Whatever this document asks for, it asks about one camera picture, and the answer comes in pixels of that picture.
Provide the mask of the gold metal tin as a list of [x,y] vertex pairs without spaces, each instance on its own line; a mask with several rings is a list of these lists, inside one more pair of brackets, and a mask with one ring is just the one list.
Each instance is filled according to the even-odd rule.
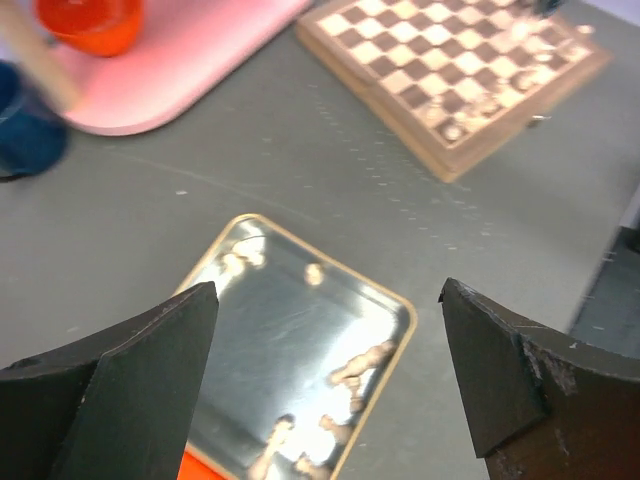
[[[305,282],[323,267],[318,286]],[[183,281],[212,281],[218,319],[187,452],[225,479],[248,479],[276,420],[295,427],[267,479],[335,479],[417,324],[405,298],[258,214],[231,220]],[[396,350],[361,376],[330,385],[352,357]]]

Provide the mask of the white rook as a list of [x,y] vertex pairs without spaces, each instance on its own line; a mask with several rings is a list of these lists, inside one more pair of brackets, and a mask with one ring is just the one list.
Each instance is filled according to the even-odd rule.
[[442,129],[443,137],[450,143],[458,141],[465,134],[465,129],[460,124],[450,123]]

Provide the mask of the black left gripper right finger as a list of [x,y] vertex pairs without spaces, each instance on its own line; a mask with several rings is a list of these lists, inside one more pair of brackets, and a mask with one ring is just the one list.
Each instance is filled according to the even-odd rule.
[[439,302],[475,454],[490,478],[638,478],[638,360],[453,278]]

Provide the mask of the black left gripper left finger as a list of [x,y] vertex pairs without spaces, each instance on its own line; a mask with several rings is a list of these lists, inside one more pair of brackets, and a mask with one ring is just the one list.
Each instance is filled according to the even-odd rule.
[[218,308],[198,283],[2,369],[2,478],[177,478]]

